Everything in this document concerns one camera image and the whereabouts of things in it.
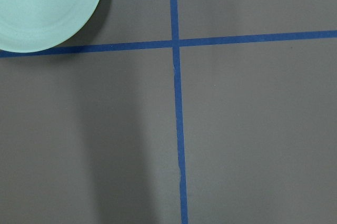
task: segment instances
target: horizontal blue line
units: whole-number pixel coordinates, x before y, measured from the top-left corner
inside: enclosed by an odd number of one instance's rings
[[[148,41],[148,42],[133,42],[133,43],[103,44],[103,45],[88,45],[88,46],[53,47],[47,50],[34,53],[13,53],[7,51],[0,51],[0,57],[93,53],[93,52],[139,50],[139,49],[167,48],[167,47],[172,47],[172,41]]]
[[[310,40],[315,38],[336,38],[337,31],[316,31],[301,33],[274,33],[243,36],[225,36],[213,38],[191,38],[179,40],[179,46],[204,46],[236,43],[270,42],[270,41],[291,41]]]

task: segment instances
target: blue line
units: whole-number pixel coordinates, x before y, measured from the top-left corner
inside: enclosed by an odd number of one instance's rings
[[[336,38],[337,31],[316,31],[300,33],[273,33],[260,35],[226,36],[213,38],[192,38],[180,40],[180,46],[204,46],[252,42],[310,40],[316,38]]]
[[[182,102],[180,47],[179,47],[178,0],[170,0],[170,3],[171,3],[172,52],[173,52],[173,69],[174,69],[175,116],[176,116],[176,129],[177,129],[178,164],[180,169],[179,188],[180,188],[181,223],[188,224],[189,218],[187,213],[187,188],[186,188],[183,102]]]
[[[151,48],[167,48],[167,47],[172,47],[172,41],[148,41],[148,42],[117,43],[117,44],[104,44],[104,45],[53,47],[44,51],[34,53],[13,53],[7,51],[0,51],[0,58],[35,56],[35,55],[94,53],[106,51],[123,51],[123,50],[138,50],[138,49],[151,49]]]

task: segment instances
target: light green plate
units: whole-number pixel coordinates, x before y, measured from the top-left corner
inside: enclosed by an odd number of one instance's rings
[[[99,0],[0,0],[0,50],[36,52],[62,43],[89,20]]]

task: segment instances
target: plate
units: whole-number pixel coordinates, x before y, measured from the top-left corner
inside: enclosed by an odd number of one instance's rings
[[[0,50],[36,52],[78,32],[99,0],[0,0]]]

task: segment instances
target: gray floor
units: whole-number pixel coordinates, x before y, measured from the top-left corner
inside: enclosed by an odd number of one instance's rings
[[[178,0],[180,38],[335,30],[335,0]],[[60,46],[171,39],[101,0]],[[337,223],[337,40],[181,48],[190,224]],[[0,59],[0,223],[181,223],[172,49]]]

